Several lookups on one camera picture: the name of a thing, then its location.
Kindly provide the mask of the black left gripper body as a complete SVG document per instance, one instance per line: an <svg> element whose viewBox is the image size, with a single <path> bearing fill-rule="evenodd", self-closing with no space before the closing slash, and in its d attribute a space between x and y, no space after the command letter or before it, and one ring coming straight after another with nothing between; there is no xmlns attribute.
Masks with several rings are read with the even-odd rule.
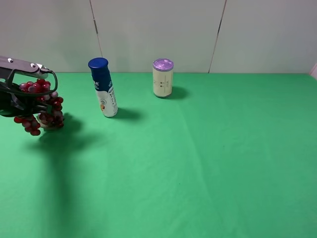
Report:
<svg viewBox="0 0 317 238"><path fill-rule="evenodd" d="M0 78L4 82L0 83L0 115L3 117L13 117L14 106L12 93L7 90L12 90L12 81L14 74L11 68L7 68L8 64L12 63L8 57L0 57Z"/></svg>

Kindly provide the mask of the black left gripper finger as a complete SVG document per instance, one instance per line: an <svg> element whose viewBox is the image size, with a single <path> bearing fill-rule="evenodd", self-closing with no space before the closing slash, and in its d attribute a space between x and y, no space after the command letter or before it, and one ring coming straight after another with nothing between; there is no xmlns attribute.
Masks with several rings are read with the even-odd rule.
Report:
<svg viewBox="0 0 317 238"><path fill-rule="evenodd" d="M55 81L54 89L49 90L48 92L45 92L45 93L37 93L37 94L35 93L36 96L47 95L57 90L58 80L57 80L57 76L55 72L53 72L52 70L38 63L32 63L32 62L20 60L20 59L9 59L9 60L12 60L12 63L9 63L7 68L12 69L12 73L14 74L14 76L15 74L19 74L19 75L23 75L27 77L32 77L32 78L46 79L48 77L48 74L53 75L54 81ZM7 90L7 92L10 92L15 95L20 95L20 96L31 96L30 93L28 94L28 93L21 92L17 89L14 89L13 85L12 85L12 90Z"/></svg>
<svg viewBox="0 0 317 238"><path fill-rule="evenodd" d="M17 84L13 84L13 88L21 91ZM12 94L14 106L13 117L28 117L39 113L52 113L52 105L38 100L39 97L43 97L44 95L36 96L35 93L30 94L31 96Z"/></svg>

